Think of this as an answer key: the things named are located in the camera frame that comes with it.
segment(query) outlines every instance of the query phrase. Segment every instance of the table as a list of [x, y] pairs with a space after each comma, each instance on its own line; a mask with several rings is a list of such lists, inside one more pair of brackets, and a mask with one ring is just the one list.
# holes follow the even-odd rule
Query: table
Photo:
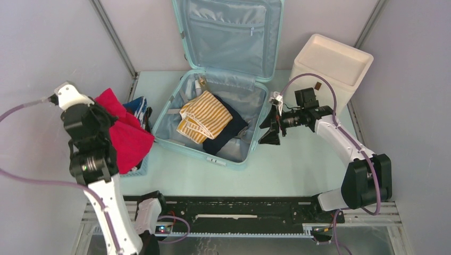
[[[134, 98], [145, 96], [154, 124], [185, 71], [140, 72]], [[266, 85], [281, 91], [290, 70]], [[348, 111], [339, 116], [354, 134]], [[147, 175], [121, 179], [124, 195], [160, 190], [166, 196], [312, 196], [341, 186], [346, 168], [322, 138], [306, 127], [288, 129], [280, 146], [258, 145], [241, 171], [214, 165], [154, 144]]]

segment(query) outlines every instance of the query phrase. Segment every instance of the suitcase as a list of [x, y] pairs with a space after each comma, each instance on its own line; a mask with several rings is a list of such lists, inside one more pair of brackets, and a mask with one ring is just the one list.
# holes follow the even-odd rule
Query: suitcase
[[[263, 84], [274, 76], [283, 0], [173, 0], [186, 58], [192, 67], [180, 80], [154, 127], [162, 147], [221, 166], [243, 169], [261, 134], [258, 124], [269, 111]], [[232, 106], [249, 123], [215, 156], [177, 132], [178, 114], [196, 97], [194, 81]]]

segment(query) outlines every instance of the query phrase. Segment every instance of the suitcase lid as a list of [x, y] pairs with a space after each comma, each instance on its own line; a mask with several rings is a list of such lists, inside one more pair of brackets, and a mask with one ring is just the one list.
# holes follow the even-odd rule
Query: suitcase lid
[[284, 0], [172, 0], [193, 69], [274, 76]]

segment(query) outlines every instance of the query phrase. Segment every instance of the red cloth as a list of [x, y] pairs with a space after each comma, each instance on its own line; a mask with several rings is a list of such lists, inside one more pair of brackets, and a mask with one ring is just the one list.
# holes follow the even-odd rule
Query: red cloth
[[146, 132], [139, 124], [139, 120], [127, 112], [113, 90], [105, 90], [95, 100], [111, 115], [119, 117], [110, 128], [110, 137], [113, 147], [118, 152], [119, 173], [126, 174], [149, 153], [155, 137]]

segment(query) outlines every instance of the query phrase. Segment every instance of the light blue basket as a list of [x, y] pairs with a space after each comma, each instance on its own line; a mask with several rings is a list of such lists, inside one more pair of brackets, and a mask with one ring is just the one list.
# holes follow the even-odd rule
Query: light blue basket
[[141, 164], [141, 167], [136, 171], [129, 171], [126, 174], [121, 174], [122, 177], [131, 177], [131, 176], [144, 176], [147, 174], [147, 164], [148, 164], [149, 154], [146, 155], [143, 159], [143, 163]]

